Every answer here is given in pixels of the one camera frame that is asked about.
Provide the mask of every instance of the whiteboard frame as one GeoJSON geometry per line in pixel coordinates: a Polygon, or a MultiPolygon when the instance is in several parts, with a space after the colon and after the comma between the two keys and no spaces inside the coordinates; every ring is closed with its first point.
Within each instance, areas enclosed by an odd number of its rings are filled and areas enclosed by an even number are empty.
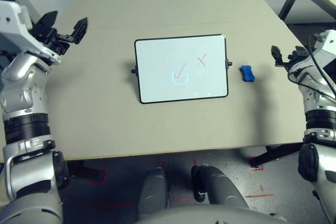
{"type": "Polygon", "coordinates": [[[189,101],[189,100],[202,100],[202,99],[212,99],[212,98],[223,98],[227,97],[229,95],[229,86],[228,86],[228,60],[227,60],[227,53],[226,53],[226,37],[224,34],[207,34],[207,35],[193,35],[193,36],[181,36],[181,37],[166,37],[166,38],[149,38],[149,39],[137,39],[134,42],[134,51],[135,51],[135,61],[136,61],[136,75],[138,78],[138,89],[139,89],[139,100],[142,104],[151,104],[151,103],[161,103],[161,102],[177,102],[177,101],[189,101]],[[155,102],[143,102],[141,101],[141,90],[140,90],[140,76],[138,72],[138,56],[136,53],[136,43],[137,41],[143,41],[143,40],[158,40],[158,39],[181,39],[181,38],[193,38],[193,37],[208,37],[208,36],[218,36],[221,35],[224,37],[224,46],[225,46],[225,69],[226,69],[226,95],[221,95],[219,97],[202,97],[202,98],[189,98],[189,99],[179,99],[179,100],[165,100],[165,101],[155,101],[155,102]]]}

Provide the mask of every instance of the black frame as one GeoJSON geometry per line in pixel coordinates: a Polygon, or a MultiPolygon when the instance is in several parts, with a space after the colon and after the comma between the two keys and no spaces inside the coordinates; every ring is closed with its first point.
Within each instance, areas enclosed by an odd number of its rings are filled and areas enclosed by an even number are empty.
{"type": "MultiPolygon", "coordinates": [[[[221,35],[224,37],[224,45],[225,45],[225,62],[227,62],[227,52],[226,52],[226,37],[224,34],[207,34],[207,35],[193,35],[193,36],[181,36],[181,37],[167,37],[167,38],[149,38],[149,39],[137,39],[134,42],[134,51],[135,51],[135,61],[136,61],[136,70],[138,69],[138,56],[136,53],[136,43],[137,41],[142,41],[142,40],[157,40],[157,39],[181,39],[181,38],[194,38],[194,37],[208,37],[208,36],[218,36],[221,35]]],[[[220,97],[203,97],[203,98],[190,98],[190,99],[179,99],[179,100],[167,100],[167,101],[158,101],[158,102],[142,102],[141,101],[141,91],[140,91],[140,77],[139,77],[139,72],[137,71],[136,75],[138,78],[138,88],[139,88],[139,100],[142,104],[151,104],[151,103],[161,103],[161,102],[177,102],[177,101],[189,101],[189,100],[202,100],[202,99],[212,99],[212,98],[223,98],[227,97],[229,95],[229,86],[228,86],[228,76],[227,76],[227,71],[228,71],[228,66],[225,65],[226,69],[226,89],[227,89],[227,94],[224,96],[220,97]]]]}
{"type": "MultiPolygon", "coordinates": [[[[324,10],[326,13],[328,13],[331,17],[336,18],[336,6],[332,4],[329,0],[311,0],[315,4],[317,4],[319,7],[321,7],[322,10],[324,10]]],[[[295,0],[286,0],[280,13],[279,18],[283,21],[285,21],[290,9],[292,8],[295,0]]]]}

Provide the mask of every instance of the wire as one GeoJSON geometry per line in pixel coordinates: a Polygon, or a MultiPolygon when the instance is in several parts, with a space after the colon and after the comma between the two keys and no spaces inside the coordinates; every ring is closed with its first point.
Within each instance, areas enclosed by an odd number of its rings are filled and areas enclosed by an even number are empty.
{"type": "Polygon", "coordinates": [[[320,68],[319,64],[317,63],[317,61],[316,61],[316,59],[315,59],[315,56],[314,56],[314,54],[313,54],[313,52],[312,52],[312,50],[311,50],[310,39],[311,39],[312,36],[313,36],[313,35],[310,35],[310,36],[308,37],[308,51],[309,51],[309,53],[310,53],[310,57],[311,57],[311,59],[313,60],[313,62],[314,62],[314,64],[315,64],[316,68],[319,70],[320,74],[321,74],[322,77],[324,78],[324,80],[327,82],[329,88],[331,89],[331,91],[333,92],[333,94],[334,94],[334,96],[335,96],[335,98],[336,98],[336,90],[334,89],[333,85],[332,85],[331,82],[328,80],[328,78],[325,76],[325,74],[323,73],[322,69],[320,68]]]}
{"type": "Polygon", "coordinates": [[[324,93],[324,92],[322,92],[322,91],[320,91],[320,90],[318,90],[318,89],[315,89],[315,88],[312,88],[312,87],[310,87],[310,86],[308,86],[308,85],[305,85],[305,84],[302,84],[302,83],[298,83],[298,82],[295,82],[295,81],[291,80],[289,76],[290,76],[291,74],[293,74],[293,73],[294,73],[294,72],[289,72],[289,73],[287,74],[287,79],[288,79],[290,82],[292,82],[292,83],[294,83],[294,84],[296,84],[296,85],[303,86],[303,87],[306,87],[306,88],[308,88],[308,89],[314,90],[314,91],[316,91],[316,92],[318,92],[318,93],[320,93],[320,94],[325,95],[326,97],[329,97],[329,98],[331,98],[331,99],[333,99],[333,100],[336,100],[336,99],[335,99],[334,97],[332,97],[331,95],[328,95],[328,94],[326,94],[326,93],[324,93]]]}

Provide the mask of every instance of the whiteboard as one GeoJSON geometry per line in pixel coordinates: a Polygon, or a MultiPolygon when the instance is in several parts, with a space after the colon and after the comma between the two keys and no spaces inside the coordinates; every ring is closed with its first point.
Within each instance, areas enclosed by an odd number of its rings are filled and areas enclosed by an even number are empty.
{"type": "Polygon", "coordinates": [[[141,103],[228,95],[224,35],[139,39],[134,46],[141,103]]]}

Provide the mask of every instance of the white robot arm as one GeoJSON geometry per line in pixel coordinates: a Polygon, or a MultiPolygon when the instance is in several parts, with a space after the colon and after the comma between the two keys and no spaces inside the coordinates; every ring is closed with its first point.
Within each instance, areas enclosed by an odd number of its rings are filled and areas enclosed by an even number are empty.
{"type": "Polygon", "coordinates": [[[87,19],[78,21],[71,35],[60,35],[52,28],[56,15],[48,13],[32,27],[24,6],[0,1],[0,33],[19,50],[1,76],[4,171],[11,203],[0,213],[0,223],[62,223],[58,189],[66,186],[68,172],[62,153],[53,151],[45,85],[68,43],[82,40],[87,19]]]}
{"type": "Polygon", "coordinates": [[[276,66],[299,86],[306,115],[299,173],[312,182],[315,195],[331,223],[336,223],[336,31],[316,34],[315,51],[297,47],[284,63],[272,47],[276,66]]]}

